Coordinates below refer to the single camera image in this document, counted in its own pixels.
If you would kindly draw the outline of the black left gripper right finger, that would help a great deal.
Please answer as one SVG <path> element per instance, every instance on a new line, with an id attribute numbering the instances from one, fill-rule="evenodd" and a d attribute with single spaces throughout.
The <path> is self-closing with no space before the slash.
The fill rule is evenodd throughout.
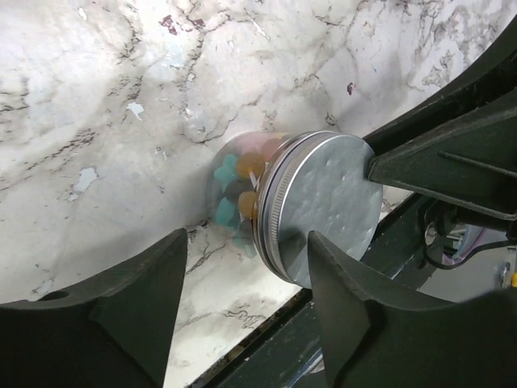
<path id="1" fill-rule="evenodd" d="M 309 272 L 331 387 L 513 387 L 516 291 L 461 303 L 412 290 L 318 232 Z"/>

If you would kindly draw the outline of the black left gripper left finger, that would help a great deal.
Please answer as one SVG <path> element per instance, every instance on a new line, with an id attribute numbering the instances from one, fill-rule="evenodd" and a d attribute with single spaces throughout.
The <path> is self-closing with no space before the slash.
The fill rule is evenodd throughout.
<path id="1" fill-rule="evenodd" d="M 3 387 L 161 387 L 187 232 L 30 302 L 1 306 Z"/>

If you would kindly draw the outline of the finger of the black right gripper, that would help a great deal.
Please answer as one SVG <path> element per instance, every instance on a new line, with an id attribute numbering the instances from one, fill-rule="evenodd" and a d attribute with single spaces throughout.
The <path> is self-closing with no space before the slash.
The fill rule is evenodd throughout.
<path id="1" fill-rule="evenodd" d="M 440 125 L 494 102 L 516 88 L 516 20 L 472 64 L 445 87 L 364 137 L 384 154 Z"/>
<path id="2" fill-rule="evenodd" d="M 492 103 L 374 158 L 368 178 L 514 221 L 515 103 Z"/>

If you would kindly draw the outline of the silver round jar lid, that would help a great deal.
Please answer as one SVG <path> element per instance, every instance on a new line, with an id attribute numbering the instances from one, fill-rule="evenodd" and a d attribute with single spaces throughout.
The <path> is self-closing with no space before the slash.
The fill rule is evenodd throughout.
<path id="1" fill-rule="evenodd" d="M 368 180 L 375 154 L 362 138 L 317 131 L 287 135 L 258 184 L 255 248 L 280 279 L 310 288 L 308 234 L 317 231 L 360 260 L 380 220 L 383 187 Z"/>

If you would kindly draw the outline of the clear plastic jar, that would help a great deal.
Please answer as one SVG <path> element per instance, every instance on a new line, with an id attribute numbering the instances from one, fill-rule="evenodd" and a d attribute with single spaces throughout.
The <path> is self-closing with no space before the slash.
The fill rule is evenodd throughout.
<path id="1" fill-rule="evenodd" d="M 213 159 L 206 189 L 209 216 L 245 257 L 257 255 L 252 229 L 259 189 L 275 154 L 291 138 L 287 133 L 239 134 Z"/>

